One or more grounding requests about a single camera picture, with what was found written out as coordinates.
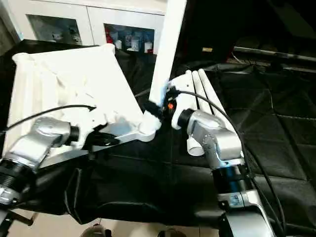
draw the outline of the black tablecloth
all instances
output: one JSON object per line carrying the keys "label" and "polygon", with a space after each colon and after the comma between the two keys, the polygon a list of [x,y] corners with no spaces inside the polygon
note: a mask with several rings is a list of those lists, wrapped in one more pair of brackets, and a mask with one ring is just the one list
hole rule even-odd
{"label": "black tablecloth", "polygon": [[[0,58],[1,127],[6,125],[15,72],[11,56],[75,47],[24,40]],[[118,51],[116,56],[134,94],[150,87],[153,55]],[[207,74],[246,144],[271,176],[288,234],[316,235],[316,83],[294,73],[251,71]],[[147,96],[138,97],[140,105]],[[96,157],[96,162],[81,157],[41,170],[37,188],[20,207],[57,215],[68,212],[79,223],[102,217],[216,227],[222,211],[207,162],[186,153],[185,136],[170,123],[164,122],[151,142],[129,142]],[[276,208],[251,156],[250,162]]]}

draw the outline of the glass cabinet door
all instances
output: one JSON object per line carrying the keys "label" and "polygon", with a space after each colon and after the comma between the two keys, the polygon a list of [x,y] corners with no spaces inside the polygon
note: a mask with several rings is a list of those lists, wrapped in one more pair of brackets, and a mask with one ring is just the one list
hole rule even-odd
{"label": "glass cabinet door", "polygon": [[85,6],[10,0],[9,7],[24,39],[94,45]]}
{"label": "glass cabinet door", "polygon": [[163,15],[97,7],[88,7],[88,13],[95,44],[157,54]]}
{"label": "glass cabinet door", "polygon": [[82,45],[75,19],[27,15],[38,40]]}
{"label": "glass cabinet door", "polygon": [[106,42],[127,51],[153,53],[155,31],[131,26],[104,24]]}

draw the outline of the floor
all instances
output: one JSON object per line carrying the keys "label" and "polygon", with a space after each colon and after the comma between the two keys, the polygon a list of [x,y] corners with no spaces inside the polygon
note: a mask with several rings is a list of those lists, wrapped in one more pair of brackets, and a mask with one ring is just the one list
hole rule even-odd
{"label": "floor", "polygon": [[[28,218],[32,213],[23,210],[17,211]],[[112,230],[113,237],[156,237],[162,230],[174,228],[183,232],[187,237],[218,237],[218,231],[211,228],[198,227],[168,227],[158,223],[137,223],[127,221],[117,221],[109,219],[96,219],[86,225],[79,225],[71,216],[54,216],[40,213],[34,224],[28,227],[15,221],[8,237],[80,237],[82,232],[101,223],[106,229]]]}

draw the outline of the red object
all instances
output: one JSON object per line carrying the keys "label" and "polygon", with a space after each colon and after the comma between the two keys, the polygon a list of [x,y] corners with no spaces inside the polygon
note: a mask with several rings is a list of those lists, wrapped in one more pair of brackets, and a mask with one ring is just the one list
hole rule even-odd
{"label": "red object", "polygon": [[172,109],[173,109],[173,104],[172,104],[172,103],[169,103],[169,104],[168,104],[168,108],[169,108],[170,110],[172,110]]}
{"label": "red object", "polygon": [[113,43],[113,39],[110,36],[110,31],[107,27],[105,27],[105,36],[107,39],[107,43]]}

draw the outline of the bottle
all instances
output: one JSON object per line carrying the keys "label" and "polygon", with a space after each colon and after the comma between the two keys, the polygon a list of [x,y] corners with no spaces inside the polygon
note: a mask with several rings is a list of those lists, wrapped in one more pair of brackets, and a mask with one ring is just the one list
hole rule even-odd
{"label": "bottle", "polygon": [[145,53],[152,53],[153,49],[153,43],[152,42],[146,42],[145,45],[144,45],[144,52]]}
{"label": "bottle", "polygon": [[125,41],[124,41],[125,47],[130,48],[132,46],[132,31],[126,30],[125,31]]}
{"label": "bottle", "polygon": [[122,49],[122,41],[121,41],[121,40],[117,40],[117,41],[115,42],[115,47],[116,47],[117,49]]}
{"label": "bottle", "polygon": [[139,51],[139,38],[133,36],[132,37],[132,42],[131,42],[131,46],[133,51]]}

